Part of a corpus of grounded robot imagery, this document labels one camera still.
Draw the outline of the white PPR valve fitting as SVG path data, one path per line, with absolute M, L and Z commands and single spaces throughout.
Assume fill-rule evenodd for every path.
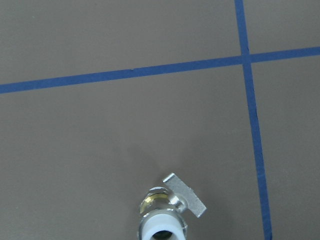
M 139 205 L 139 240 L 186 240 L 188 225 L 183 213 L 189 210 L 200 218 L 207 207 L 194 190 L 174 172 L 166 176 L 164 186 L 148 190 Z

